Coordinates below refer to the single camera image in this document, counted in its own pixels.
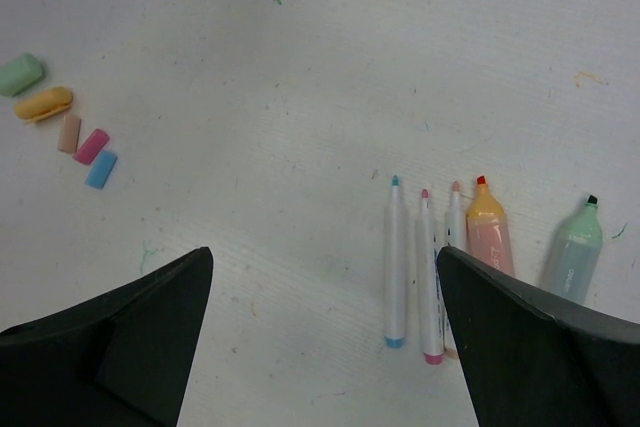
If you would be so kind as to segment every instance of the white table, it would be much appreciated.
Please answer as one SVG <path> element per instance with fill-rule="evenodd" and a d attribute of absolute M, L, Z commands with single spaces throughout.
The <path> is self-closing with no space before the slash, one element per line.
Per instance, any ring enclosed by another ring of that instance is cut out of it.
<path fill-rule="evenodd" d="M 382 347 L 393 173 L 440 219 L 486 174 L 527 282 L 598 195 L 587 305 L 640 321 L 637 0 L 280 1 L 1 1 L 2 62 L 42 57 L 31 93 L 71 87 L 120 158 L 85 187 L 60 119 L 0 99 L 0 328 L 208 245 L 181 425 L 474 425 L 459 364 L 421 360 L 415 287 L 407 347 Z"/>

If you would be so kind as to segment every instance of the pastel highlighter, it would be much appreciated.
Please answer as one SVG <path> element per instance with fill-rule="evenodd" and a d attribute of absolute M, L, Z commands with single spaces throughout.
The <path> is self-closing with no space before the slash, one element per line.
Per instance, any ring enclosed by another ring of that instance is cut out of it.
<path fill-rule="evenodd" d="M 91 164 L 102 148 L 107 145 L 107 142 L 109 142 L 109 136 L 104 130 L 94 130 L 78 151 L 73 154 L 74 160 L 84 165 Z"/>
<path fill-rule="evenodd" d="M 515 277 L 507 215 L 484 175 L 478 177 L 476 198 L 467 211 L 469 252 L 476 259 Z"/>

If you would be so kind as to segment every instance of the pink marker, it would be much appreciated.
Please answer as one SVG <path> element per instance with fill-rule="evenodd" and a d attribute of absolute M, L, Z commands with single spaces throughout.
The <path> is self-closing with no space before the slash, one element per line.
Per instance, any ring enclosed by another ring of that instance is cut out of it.
<path fill-rule="evenodd" d="M 436 271 L 436 236 L 429 192 L 422 191 L 416 225 L 418 250 L 418 313 L 422 353 L 428 364 L 438 365 L 444 354 L 440 282 Z"/>
<path fill-rule="evenodd" d="M 104 130 L 94 130 L 89 138 L 84 141 L 78 151 L 73 154 L 73 158 L 84 165 L 89 165 L 96 158 L 96 155 L 109 142 L 109 136 Z"/>

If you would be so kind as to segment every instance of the pink marker cap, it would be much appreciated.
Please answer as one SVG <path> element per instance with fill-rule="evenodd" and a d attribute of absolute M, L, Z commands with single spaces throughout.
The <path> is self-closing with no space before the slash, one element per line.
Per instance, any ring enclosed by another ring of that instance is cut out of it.
<path fill-rule="evenodd" d="M 424 360 L 427 361 L 427 364 L 429 365 L 440 365 L 442 363 L 442 357 L 443 355 L 429 355 L 429 354 L 424 354 Z"/>
<path fill-rule="evenodd" d="M 73 154 L 73 158 L 84 165 L 89 165 L 96 158 L 96 155 L 109 142 L 109 136 L 104 130 L 96 129 L 84 141 L 78 151 Z"/>

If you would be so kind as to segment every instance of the marker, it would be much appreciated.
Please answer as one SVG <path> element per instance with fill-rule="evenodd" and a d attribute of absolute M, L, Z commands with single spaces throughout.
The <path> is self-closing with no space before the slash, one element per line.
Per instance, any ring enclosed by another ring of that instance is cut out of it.
<path fill-rule="evenodd" d="M 429 192 L 422 191 L 420 215 L 416 226 L 418 247 L 418 307 L 422 353 L 428 364 L 442 362 L 444 343 L 442 335 L 442 307 L 440 283 L 436 271 L 436 236 L 429 208 Z"/>
<path fill-rule="evenodd" d="M 466 252 L 467 250 L 467 221 L 462 205 L 460 205 L 460 183 L 456 180 L 451 187 L 449 210 L 444 216 L 447 229 L 447 245 Z M 448 357 L 457 359 L 458 349 L 453 339 L 453 332 L 449 324 L 447 310 L 444 310 L 444 349 Z"/>
<path fill-rule="evenodd" d="M 407 317 L 407 210 L 400 180 L 391 181 L 391 196 L 384 211 L 384 340 L 387 347 L 404 345 Z"/>

